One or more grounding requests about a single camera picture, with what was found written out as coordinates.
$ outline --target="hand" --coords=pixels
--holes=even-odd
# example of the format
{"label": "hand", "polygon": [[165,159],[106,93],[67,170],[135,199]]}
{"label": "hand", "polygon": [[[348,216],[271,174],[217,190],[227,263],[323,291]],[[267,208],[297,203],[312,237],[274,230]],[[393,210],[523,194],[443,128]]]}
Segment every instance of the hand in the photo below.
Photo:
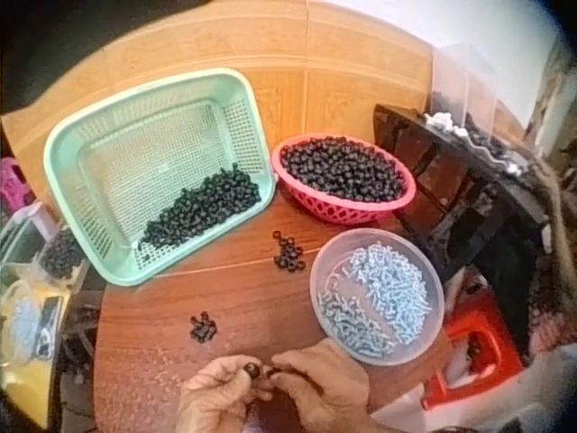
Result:
{"label": "hand", "polygon": [[252,380],[243,367],[262,362],[251,356],[216,358],[182,387],[176,433],[240,433],[246,406],[272,399],[269,381]]}
{"label": "hand", "polygon": [[547,206],[554,207],[561,203],[559,180],[554,170],[541,158],[535,157],[530,170],[539,183],[539,192],[547,201]]}
{"label": "hand", "polygon": [[369,376],[333,340],[272,357],[273,385],[297,404],[308,433],[368,431]]}

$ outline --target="brown table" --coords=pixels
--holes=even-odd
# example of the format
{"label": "brown table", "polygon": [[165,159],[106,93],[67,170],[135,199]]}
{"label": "brown table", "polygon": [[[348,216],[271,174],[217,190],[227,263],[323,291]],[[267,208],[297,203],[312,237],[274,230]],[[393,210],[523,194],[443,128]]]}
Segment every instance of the brown table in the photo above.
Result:
{"label": "brown table", "polygon": [[[401,230],[392,218],[381,226]],[[242,353],[268,360],[319,341],[325,335],[310,303],[309,269],[320,247],[344,229],[319,222],[277,193],[262,214],[153,280],[138,288],[108,286],[96,346],[100,431],[170,433],[180,385],[211,359]],[[303,247],[304,272],[290,274],[274,265],[274,230],[294,236]],[[202,310],[219,331],[210,343],[199,345],[188,336],[189,318]],[[367,367],[370,410],[429,378],[450,350],[442,333],[412,363]],[[282,396],[254,408],[250,424],[258,424],[257,431],[300,431],[292,403]]]}

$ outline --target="pink plastic basket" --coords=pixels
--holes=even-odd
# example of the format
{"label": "pink plastic basket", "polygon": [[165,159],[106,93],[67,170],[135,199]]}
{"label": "pink plastic basket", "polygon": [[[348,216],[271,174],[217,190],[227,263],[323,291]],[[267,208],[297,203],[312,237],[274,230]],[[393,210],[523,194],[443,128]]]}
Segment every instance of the pink plastic basket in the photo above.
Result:
{"label": "pink plastic basket", "polygon": [[[286,146],[295,146],[302,142],[307,142],[311,138],[326,138],[326,137],[345,137],[347,140],[355,141],[365,146],[373,147],[377,152],[384,155],[388,160],[393,160],[397,164],[399,170],[407,184],[407,192],[398,200],[387,203],[364,203],[361,201],[345,200],[325,194],[304,185],[299,180],[293,178],[280,163],[280,150]],[[353,226],[360,223],[367,223],[386,216],[392,210],[402,208],[408,205],[415,197],[417,187],[415,179],[402,162],[392,156],[390,153],[383,151],[381,148],[359,140],[357,138],[348,137],[346,135],[331,135],[331,134],[303,134],[296,137],[289,138],[280,143],[272,151],[272,168],[279,174],[279,177],[287,185],[288,191],[308,210],[310,210],[317,217],[328,221],[329,223],[343,224]]]}

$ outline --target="transparent bowl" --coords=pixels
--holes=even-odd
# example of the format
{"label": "transparent bowl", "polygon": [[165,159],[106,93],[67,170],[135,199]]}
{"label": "transparent bowl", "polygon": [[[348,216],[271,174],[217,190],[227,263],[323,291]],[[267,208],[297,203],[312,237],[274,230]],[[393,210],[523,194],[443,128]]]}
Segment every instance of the transparent bowl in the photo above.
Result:
{"label": "transparent bowl", "polygon": [[[327,289],[334,290],[339,295],[347,298],[354,296],[361,302],[362,308],[369,318],[376,320],[383,329],[390,331],[388,322],[366,299],[366,286],[348,280],[342,273],[343,268],[346,270],[350,266],[348,261],[354,250],[361,247],[366,248],[377,242],[380,242],[383,246],[390,246],[393,250],[403,254],[422,272],[426,287],[426,301],[431,308],[425,318],[423,330],[419,337],[409,345],[397,344],[391,354],[384,355],[381,358],[358,354],[341,341],[327,318],[323,315],[317,297],[319,293]],[[443,324],[443,287],[433,265],[408,240],[376,228],[357,228],[343,232],[323,246],[315,258],[310,273],[310,296],[316,318],[323,330],[349,355],[366,364],[399,365],[419,357],[433,344]]]}

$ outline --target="mint green basket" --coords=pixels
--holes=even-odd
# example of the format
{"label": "mint green basket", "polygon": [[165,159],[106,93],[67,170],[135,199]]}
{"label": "mint green basket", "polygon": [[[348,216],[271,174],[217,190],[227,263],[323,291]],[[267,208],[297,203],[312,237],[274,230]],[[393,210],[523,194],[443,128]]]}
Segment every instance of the mint green basket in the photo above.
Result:
{"label": "mint green basket", "polygon": [[[138,241],[146,223],[233,162],[261,202],[178,247]],[[109,282],[132,286],[215,240],[269,205],[275,177],[248,80],[231,69],[159,79],[60,122],[44,150],[54,197],[82,249]]]}

